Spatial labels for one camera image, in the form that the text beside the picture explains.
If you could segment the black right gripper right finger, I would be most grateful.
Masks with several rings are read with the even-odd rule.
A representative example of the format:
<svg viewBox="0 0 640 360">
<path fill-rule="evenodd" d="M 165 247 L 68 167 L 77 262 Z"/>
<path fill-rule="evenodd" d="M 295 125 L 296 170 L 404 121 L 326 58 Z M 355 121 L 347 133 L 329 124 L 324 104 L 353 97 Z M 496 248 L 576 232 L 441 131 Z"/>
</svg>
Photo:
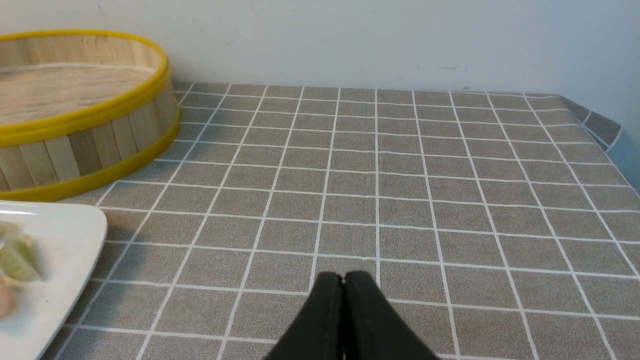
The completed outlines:
<svg viewBox="0 0 640 360">
<path fill-rule="evenodd" d="M 343 280 L 346 360 L 437 360 L 366 271 L 350 271 Z"/>
</svg>

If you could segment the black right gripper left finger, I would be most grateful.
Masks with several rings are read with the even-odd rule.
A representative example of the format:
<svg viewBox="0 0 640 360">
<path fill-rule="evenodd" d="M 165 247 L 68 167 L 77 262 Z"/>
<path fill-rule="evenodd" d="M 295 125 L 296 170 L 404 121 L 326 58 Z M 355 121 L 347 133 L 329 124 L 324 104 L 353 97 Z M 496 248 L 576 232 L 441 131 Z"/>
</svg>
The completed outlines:
<svg viewBox="0 0 640 360">
<path fill-rule="evenodd" d="M 320 272 L 311 291 L 266 360 L 342 360 L 342 278 Z"/>
</svg>

